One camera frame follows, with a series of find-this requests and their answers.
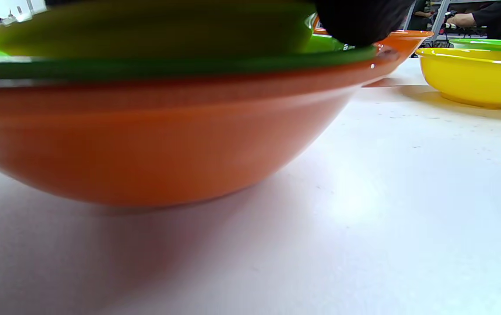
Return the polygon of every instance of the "orange bowl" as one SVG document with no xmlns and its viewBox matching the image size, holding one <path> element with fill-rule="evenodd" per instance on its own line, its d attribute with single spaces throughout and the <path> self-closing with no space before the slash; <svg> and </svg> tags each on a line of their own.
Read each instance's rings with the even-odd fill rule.
<svg viewBox="0 0 501 315">
<path fill-rule="evenodd" d="M 433 32 L 430 31 L 398 30 L 377 44 L 396 49 L 404 62 L 414 54 L 426 38 L 431 36 L 433 36 Z"/>
<path fill-rule="evenodd" d="M 316 70 L 0 88 L 0 172 L 108 205 L 226 195 L 284 167 L 398 65 L 389 49 Z"/>
</svg>

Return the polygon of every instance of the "metal stand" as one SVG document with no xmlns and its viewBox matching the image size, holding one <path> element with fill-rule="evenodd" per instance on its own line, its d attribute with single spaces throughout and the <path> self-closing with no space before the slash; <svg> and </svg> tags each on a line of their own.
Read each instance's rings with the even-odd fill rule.
<svg viewBox="0 0 501 315">
<path fill-rule="evenodd" d="M 433 32 L 433 36 L 431 37 L 431 42 L 435 42 L 437 36 L 439 36 L 439 30 L 441 30 L 441 26 L 445 22 L 445 13 L 447 13 L 447 9 L 449 8 L 449 3 L 451 0 L 442 0 L 439 9 L 437 10 L 437 16 L 431 26 L 431 31 Z"/>
<path fill-rule="evenodd" d="M 407 30 L 410 25 L 410 20 L 412 20 L 412 14 L 414 14 L 414 7 L 416 6 L 416 2 L 414 2 L 410 9 L 408 9 L 408 15 L 406 16 L 406 21 L 404 21 L 404 25 L 402 26 L 403 30 Z"/>
</svg>

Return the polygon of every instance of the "yellow bowl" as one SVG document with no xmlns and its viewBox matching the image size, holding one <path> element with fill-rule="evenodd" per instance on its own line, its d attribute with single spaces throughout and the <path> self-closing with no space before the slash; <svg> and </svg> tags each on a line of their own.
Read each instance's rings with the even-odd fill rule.
<svg viewBox="0 0 501 315">
<path fill-rule="evenodd" d="M 501 109 L 501 52 L 481 49 L 422 48 L 422 72 L 444 98 Z"/>
</svg>

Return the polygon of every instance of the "table surface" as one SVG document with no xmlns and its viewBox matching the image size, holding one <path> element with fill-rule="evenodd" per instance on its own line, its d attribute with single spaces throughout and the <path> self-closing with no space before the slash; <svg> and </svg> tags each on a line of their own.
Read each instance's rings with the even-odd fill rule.
<svg viewBox="0 0 501 315">
<path fill-rule="evenodd" d="M 272 178 L 170 210 L 0 175 L 0 315 L 501 315 L 501 112 L 408 60 Z"/>
</svg>

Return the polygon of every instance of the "stacked bowl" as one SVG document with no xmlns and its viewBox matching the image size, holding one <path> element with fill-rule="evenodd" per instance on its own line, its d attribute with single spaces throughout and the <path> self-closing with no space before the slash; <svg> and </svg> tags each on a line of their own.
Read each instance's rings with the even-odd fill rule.
<svg viewBox="0 0 501 315">
<path fill-rule="evenodd" d="M 0 50 L 35 57 L 0 56 L 0 172 L 108 205 L 226 195 L 284 167 L 357 89 L 400 64 L 392 49 L 311 38 L 309 4 L 215 2 L 175 34 L 162 29 L 181 16 L 172 0 L 130 35 L 103 30 L 116 8 L 97 1 L 0 25 Z M 214 30 L 217 14 L 231 30 Z M 257 17 L 284 30 L 257 35 Z M 144 38 L 148 25 L 164 37 Z"/>
<path fill-rule="evenodd" d="M 455 48 L 424 48 L 416 53 L 424 77 L 444 98 L 501 109 L 501 40 L 459 38 Z"/>
</svg>

